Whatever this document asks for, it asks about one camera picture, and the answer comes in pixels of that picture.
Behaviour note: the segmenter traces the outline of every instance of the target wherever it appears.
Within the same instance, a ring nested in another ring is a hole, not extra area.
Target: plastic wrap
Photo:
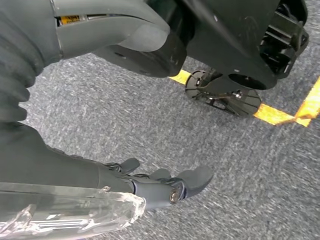
[[[0,183],[0,240],[76,240],[126,228],[143,198],[103,189]]]

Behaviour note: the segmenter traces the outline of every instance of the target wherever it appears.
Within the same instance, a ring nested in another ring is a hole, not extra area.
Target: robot
[[[186,84],[188,96],[250,116],[261,103],[256,90],[270,89],[287,77],[306,47],[306,19],[303,0],[2,0],[0,183],[6,193],[8,184],[108,187],[143,199],[146,209],[198,194],[210,183],[212,171],[130,175],[139,161],[102,164],[68,156],[20,123],[27,113],[19,103],[28,101],[27,88],[44,68],[62,59],[94,53],[130,71],[165,78],[178,74],[190,56],[210,69],[192,74]],[[29,218],[22,221],[24,227],[32,219],[32,207],[26,209]],[[5,227],[0,224],[0,239],[21,216],[25,215],[18,212]],[[21,232],[12,229],[5,239]]]

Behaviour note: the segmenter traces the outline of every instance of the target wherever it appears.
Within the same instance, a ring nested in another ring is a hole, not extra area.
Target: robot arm
[[[201,192],[212,178],[198,168],[171,178],[167,170],[131,176],[136,159],[103,165],[46,146],[35,129],[17,121],[26,88],[51,63],[109,45],[155,51],[170,27],[143,0],[0,1],[0,182],[132,193],[146,208],[175,204]]]

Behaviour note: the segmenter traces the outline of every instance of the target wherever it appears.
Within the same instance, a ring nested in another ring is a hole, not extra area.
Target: yellow tape
[[[282,122],[291,121],[294,118],[290,114],[263,103],[261,104],[259,110],[257,110],[257,112],[256,112],[254,116],[272,125],[278,125]]]
[[[176,82],[185,85],[190,73],[181,70],[178,75],[171,77]],[[261,104],[259,110],[254,116],[269,124],[280,125],[296,122],[308,127],[311,119],[316,118],[320,111],[320,77],[304,100],[295,116],[280,111],[266,104]]]
[[[80,17],[78,15],[75,15],[75,16],[62,16],[61,17],[61,23],[63,25],[65,24],[72,24],[72,23],[76,23],[76,22],[80,22]]]
[[[178,82],[180,84],[183,84],[186,85],[186,83],[187,82],[188,78],[190,76],[190,73],[185,71],[185,70],[181,70],[180,71],[180,73],[177,76],[171,76],[170,77],[172,80],[174,80],[176,82]]]
[[[320,77],[295,115],[300,119],[315,119],[320,112]]]

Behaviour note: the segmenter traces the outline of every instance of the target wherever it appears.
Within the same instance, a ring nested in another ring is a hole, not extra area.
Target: yellow floor tape
[[[185,85],[190,73],[181,70],[178,75],[171,79]],[[278,110],[266,104],[261,104],[254,116],[272,125],[281,125],[296,122],[308,127],[312,119],[315,119],[320,111],[320,77],[304,100],[295,116]]]

